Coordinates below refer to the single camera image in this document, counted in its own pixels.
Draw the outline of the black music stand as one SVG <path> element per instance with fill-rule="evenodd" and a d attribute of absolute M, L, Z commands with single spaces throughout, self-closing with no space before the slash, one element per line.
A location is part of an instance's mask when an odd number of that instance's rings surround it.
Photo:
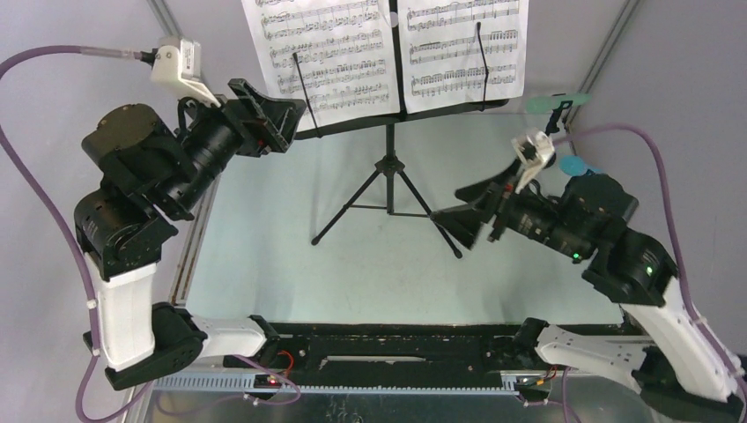
<path fill-rule="evenodd" d="M 500 108 L 505 106 L 510 100 L 494 100 L 482 104 L 473 102 L 462 105 L 436 108 L 434 110 L 410 113 L 404 104 L 403 94 L 403 62 L 399 41 L 399 19 L 397 14 L 397 4 L 400 1 L 386 1 L 389 4 L 391 15 L 394 19 L 392 25 L 392 34 L 395 45 L 396 75 L 399 84 L 398 92 L 400 99 L 400 109 L 398 112 L 388 115 L 376 115 L 354 119 L 349 122 L 341 122 L 324 126 L 314 130 L 297 129 L 298 137 L 325 137 L 328 135 L 351 132 L 372 127 L 382 127 L 385 130 L 385 152 L 383 157 L 376 163 L 373 171 L 373 178 L 383 178 L 387 184 L 385 211 L 388 214 L 395 213 L 395 192 L 394 185 L 396 180 L 405 180 L 406 173 L 404 165 L 396 156 L 396 125 L 408 121 L 426 119 L 431 117 L 441 117 L 446 115 L 456 115 L 467 112 L 483 112 L 485 110 Z"/>

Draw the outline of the sheet music page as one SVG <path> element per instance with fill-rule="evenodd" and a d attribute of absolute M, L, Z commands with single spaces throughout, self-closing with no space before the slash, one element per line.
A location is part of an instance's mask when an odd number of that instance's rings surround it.
<path fill-rule="evenodd" d="M 400 1 L 397 14 L 408 112 L 524 94 L 529 2 Z"/>
<path fill-rule="evenodd" d="M 245 1 L 242 6 L 268 95 L 307 104 L 300 130 L 399 111 L 388 2 Z"/>

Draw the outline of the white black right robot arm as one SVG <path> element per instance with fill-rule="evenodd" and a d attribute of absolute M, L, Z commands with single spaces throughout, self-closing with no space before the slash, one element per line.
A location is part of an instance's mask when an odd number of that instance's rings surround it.
<path fill-rule="evenodd" d="M 672 419 L 742 422 L 746 396 L 714 346 L 687 314 L 677 265 L 659 241 L 627 225 L 635 197 L 606 174 L 575 176 L 555 200 L 516 190 L 507 176 L 459 189 L 460 204 L 433 221 L 471 248 L 485 224 L 497 240 L 512 230 L 587 262 L 585 281 L 620 306 L 650 337 L 623 345 L 564 330 L 537 318 L 524 321 L 512 354 L 521 367 L 541 362 L 574 367 L 616 382 Z"/>

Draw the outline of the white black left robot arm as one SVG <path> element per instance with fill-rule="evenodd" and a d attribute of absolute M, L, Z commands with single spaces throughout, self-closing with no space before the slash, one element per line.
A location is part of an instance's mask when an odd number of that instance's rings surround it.
<path fill-rule="evenodd" d="M 113 109 L 83 139 L 102 173 L 100 186 L 74 211 L 80 255 L 91 280 L 96 326 L 85 334 L 106 362 L 105 375 L 125 390 L 175 374 L 194 361 L 233 356 L 267 367 L 279 336 L 259 315 L 210 319 L 154 302 L 152 282 L 164 244 L 235 156 L 286 152 L 309 107 L 307 99 L 259 93 L 230 80 L 231 99 L 177 104 L 170 130 L 150 106 Z"/>

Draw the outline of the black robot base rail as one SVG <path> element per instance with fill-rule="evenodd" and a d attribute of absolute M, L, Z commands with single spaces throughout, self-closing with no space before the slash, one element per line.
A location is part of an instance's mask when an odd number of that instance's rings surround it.
<path fill-rule="evenodd" d="M 273 323 L 253 359 L 304 389 L 499 389 L 545 385 L 563 369 L 515 342 L 516 324 Z"/>

